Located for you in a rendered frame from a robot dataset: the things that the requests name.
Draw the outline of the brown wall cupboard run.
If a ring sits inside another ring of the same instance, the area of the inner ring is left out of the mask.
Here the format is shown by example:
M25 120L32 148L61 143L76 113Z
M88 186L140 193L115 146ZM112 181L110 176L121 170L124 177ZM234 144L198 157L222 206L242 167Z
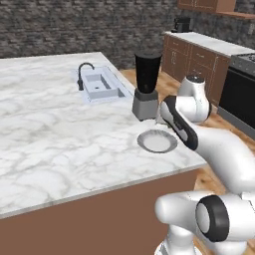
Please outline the brown wall cupboard run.
M235 12L235 5L236 0L177 0L177 7L179 9L255 20L255 14Z

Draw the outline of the brown base cupboard run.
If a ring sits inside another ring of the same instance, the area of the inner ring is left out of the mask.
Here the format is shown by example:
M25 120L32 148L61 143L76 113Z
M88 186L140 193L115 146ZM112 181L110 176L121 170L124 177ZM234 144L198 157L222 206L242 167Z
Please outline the brown base cupboard run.
M205 79L206 97L217 107L232 55L255 50L195 32L163 33L161 69L181 82L193 74Z

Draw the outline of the pale grey sink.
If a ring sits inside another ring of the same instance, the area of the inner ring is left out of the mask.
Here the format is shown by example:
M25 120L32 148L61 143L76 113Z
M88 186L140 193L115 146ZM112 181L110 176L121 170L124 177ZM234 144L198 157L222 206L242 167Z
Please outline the pale grey sink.
M107 66L82 67L84 90L79 91L86 104L100 104L115 100L125 100L132 97L132 92L119 80ZM73 71L75 82L78 80L78 70Z

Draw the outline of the grey round plate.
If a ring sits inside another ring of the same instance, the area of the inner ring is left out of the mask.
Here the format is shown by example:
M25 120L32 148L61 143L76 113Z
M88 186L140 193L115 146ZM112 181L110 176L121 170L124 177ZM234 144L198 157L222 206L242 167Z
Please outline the grey round plate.
M137 144L148 152L167 153L177 147L177 140L164 130L150 129L137 137Z

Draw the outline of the black coffee machine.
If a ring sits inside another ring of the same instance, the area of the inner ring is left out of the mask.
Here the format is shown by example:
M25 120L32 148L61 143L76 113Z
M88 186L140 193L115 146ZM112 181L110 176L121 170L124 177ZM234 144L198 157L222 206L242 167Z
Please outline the black coffee machine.
M187 33L190 31L190 18L189 17L176 17L174 19L174 31L176 33Z

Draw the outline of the black oven with hob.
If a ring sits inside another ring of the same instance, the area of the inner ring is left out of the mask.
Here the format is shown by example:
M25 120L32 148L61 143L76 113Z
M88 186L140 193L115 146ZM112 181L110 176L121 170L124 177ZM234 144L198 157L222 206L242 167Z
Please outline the black oven with hob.
M255 53L231 56L217 113L255 140Z

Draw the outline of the black curved tap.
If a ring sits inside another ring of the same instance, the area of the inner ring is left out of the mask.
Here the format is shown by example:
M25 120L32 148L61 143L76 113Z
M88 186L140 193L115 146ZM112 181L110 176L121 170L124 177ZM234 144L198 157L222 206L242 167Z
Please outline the black curved tap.
M79 91L83 91L84 90L84 83L83 83L83 79L82 79L81 70L82 70L82 67L85 66L85 65L90 66L93 70L95 69L94 65L91 64L91 63L88 63L88 62L82 63L79 66L79 68L78 68L78 80L77 80Z

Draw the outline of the black and grey blender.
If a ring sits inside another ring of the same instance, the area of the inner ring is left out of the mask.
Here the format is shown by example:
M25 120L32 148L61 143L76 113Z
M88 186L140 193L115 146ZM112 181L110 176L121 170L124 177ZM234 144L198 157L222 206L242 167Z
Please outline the black and grey blender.
M137 87L132 112L142 122L156 117L158 92L155 87L162 53L140 51L135 52L134 56Z

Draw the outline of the brown kitchen island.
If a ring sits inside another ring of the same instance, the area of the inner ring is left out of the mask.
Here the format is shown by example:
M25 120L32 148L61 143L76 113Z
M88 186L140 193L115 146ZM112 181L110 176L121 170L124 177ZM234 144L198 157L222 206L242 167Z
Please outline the brown kitchen island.
M190 190L204 161L136 142L130 99L83 102L75 77L101 53L0 60L0 255L152 255L155 200Z

